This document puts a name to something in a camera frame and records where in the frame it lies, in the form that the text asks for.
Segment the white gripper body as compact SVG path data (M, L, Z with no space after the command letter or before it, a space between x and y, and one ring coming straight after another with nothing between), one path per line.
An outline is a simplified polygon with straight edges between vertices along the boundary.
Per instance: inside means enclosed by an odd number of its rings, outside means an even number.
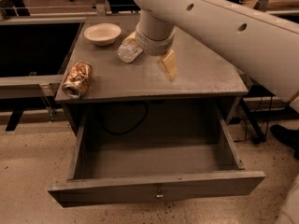
M175 33L175 28L171 27L166 30L164 38L150 38L142 31L141 25L138 24L135 28L135 40L137 45L148 55L162 56L171 49Z

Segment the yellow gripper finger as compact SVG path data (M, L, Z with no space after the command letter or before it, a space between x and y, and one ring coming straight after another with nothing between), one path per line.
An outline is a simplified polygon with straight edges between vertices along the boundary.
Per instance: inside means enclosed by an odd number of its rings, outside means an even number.
M135 32L132 32L131 34L129 34L123 41L123 44L136 44L135 41Z
M176 53L170 49L158 62L158 67L170 80L174 80L178 75Z

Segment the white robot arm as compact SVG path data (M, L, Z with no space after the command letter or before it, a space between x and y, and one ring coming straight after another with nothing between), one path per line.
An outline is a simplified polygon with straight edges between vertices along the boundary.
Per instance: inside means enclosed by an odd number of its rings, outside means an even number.
M226 0L134 1L143 51L165 54L178 27L299 111L299 24Z

